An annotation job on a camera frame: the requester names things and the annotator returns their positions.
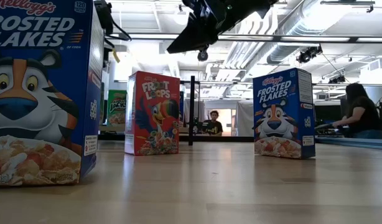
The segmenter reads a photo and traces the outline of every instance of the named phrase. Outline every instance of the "nutrition label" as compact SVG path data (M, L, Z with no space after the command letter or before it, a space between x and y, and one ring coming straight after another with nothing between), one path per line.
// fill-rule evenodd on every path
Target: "nutrition label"
M313 87L311 85L311 75L299 70L299 98L300 102L313 103Z

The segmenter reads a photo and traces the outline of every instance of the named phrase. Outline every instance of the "black shirt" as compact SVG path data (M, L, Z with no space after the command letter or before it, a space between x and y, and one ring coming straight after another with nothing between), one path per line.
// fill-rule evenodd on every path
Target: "black shirt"
M219 121L213 122L211 120L206 120L203 123L207 123L206 126L203 125L203 132L205 133L212 135L223 132L223 126L221 126L221 123Z
M353 110L356 107L365 109L361 119L355 123L349 124L351 133L359 133L365 130L380 130L382 121L379 119L378 111L375 104L365 96L358 97L349 107L347 118L353 115Z

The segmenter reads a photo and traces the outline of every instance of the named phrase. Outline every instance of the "green cereal box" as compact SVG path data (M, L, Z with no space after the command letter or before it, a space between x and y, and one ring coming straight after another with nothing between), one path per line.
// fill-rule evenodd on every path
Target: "green cereal box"
M107 126L123 126L126 111L126 90L110 90L108 92Z

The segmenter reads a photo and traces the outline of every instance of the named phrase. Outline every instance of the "wooden floor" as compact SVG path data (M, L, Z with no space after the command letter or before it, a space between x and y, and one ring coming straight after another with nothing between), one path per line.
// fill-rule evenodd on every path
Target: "wooden floor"
M181 145L133 157L103 142L81 184L0 189L0 224L382 223L382 151L317 145L308 161L251 143Z

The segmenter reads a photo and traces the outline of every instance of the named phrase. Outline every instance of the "black pole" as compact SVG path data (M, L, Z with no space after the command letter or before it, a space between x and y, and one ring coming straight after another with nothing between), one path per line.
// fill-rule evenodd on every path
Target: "black pole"
M193 137L193 104L195 101L195 76L191 76L191 90L190 90L190 117L189 117L189 146L192 146Z

